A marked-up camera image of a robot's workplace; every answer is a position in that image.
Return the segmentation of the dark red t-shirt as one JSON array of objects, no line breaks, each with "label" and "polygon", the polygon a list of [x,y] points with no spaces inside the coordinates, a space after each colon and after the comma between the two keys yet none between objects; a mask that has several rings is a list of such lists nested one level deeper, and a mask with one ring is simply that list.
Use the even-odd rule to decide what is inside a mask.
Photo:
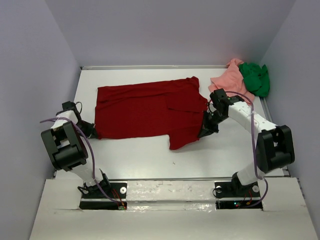
[{"label": "dark red t-shirt", "polygon": [[198,141],[207,99],[195,76],[97,89],[99,139],[169,136],[170,150]]}]

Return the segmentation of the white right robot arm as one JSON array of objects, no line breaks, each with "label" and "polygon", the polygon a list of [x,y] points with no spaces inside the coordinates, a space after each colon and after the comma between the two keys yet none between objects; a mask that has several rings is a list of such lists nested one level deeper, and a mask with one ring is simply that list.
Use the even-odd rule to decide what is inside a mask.
[{"label": "white right robot arm", "polygon": [[235,196],[242,196],[266,174],[295,161],[291,129],[287,125],[276,125],[255,113],[253,102],[243,94],[235,92],[233,96],[228,96],[222,88],[210,94],[198,137],[218,133],[219,124],[228,118],[250,133],[253,150],[253,162],[233,174],[227,188]]}]

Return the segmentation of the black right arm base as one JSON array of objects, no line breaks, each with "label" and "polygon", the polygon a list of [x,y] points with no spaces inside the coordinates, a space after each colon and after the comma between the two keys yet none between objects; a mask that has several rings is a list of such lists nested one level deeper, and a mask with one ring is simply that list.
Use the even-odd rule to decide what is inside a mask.
[{"label": "black right arm base", "polygon": [[216,199],[217,210],[263,209],[262,194],[257,181],[241,185],[234,175],[232,179],[215,181],[212,195]]}]

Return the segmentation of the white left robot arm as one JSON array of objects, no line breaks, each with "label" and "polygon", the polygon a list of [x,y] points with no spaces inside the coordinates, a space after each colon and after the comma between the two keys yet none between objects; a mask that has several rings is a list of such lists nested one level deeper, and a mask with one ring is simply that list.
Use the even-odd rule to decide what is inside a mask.
[{"label": "white left robot arm", "polygon": [[40,135],[51,164],[57,171],[71,172],[83,180],[78,190],[85,196],[104,198],[110,194],[111,184],[105,173],[96,174],[93,149],[89,139],[97,139],[94,123],[82,119],[77,102],[67,101],[54,118],[42,120],[53,125]]}]

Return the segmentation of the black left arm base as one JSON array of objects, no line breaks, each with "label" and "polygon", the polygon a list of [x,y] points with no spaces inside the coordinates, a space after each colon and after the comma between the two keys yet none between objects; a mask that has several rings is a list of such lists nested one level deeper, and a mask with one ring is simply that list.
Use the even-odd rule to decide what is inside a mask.
[{"label": "black left arm base", "polygon": [[78,186],[81,192],[79,208],[82,210],[126,210],[127,209],[127,192],[128,183],[125,181],[111,181],[110,187],[100,183],[101,190],[94,186],[89,192],[89,187]]}]

